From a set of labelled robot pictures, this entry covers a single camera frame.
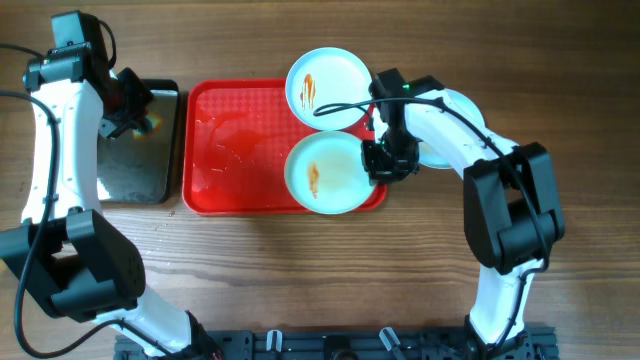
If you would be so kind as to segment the green yellow sponge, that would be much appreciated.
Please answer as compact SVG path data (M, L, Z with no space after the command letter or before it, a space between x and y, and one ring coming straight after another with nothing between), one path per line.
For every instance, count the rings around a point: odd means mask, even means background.
M142 127L132 131L133 138L139 139L156 134L162 126L162 123L163 119L160 115L154 112L147 113L142 121Z

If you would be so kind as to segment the white plate bottom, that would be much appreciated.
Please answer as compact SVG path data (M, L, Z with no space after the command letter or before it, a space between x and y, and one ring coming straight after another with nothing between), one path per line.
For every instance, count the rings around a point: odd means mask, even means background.
M337 215L364 205L376 186L364 169L363 140L342 131L321 131L300 140L285 161L284 181L304 208Z

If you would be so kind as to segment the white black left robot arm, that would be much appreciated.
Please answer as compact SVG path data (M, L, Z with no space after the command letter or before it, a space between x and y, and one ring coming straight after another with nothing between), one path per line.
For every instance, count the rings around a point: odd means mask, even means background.
M132 127L151 93L130 70L112 73L113 48L65 40L28 64L23 99L34 109L31 190L17 228L1 235L1 257L18 279L13 325L35 358L23 323L31 297L52 318L112 327L161 359L217 359L221 353L190 312L166 302L145 280L136 246L103 216L97 139L104 121Z

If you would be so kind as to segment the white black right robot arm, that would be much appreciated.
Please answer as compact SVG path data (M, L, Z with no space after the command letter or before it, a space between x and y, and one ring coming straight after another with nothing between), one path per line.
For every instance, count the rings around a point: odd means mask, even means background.
M372 182L391 184L417 172L420 144L463 181L465 237L481 265L466 318L471 357L518 348L531 282L547 270L565 232L550 154L489 130L469 99L431 76L407 82L391 69L377 74L369 91L375 137L364 141L362 157Z

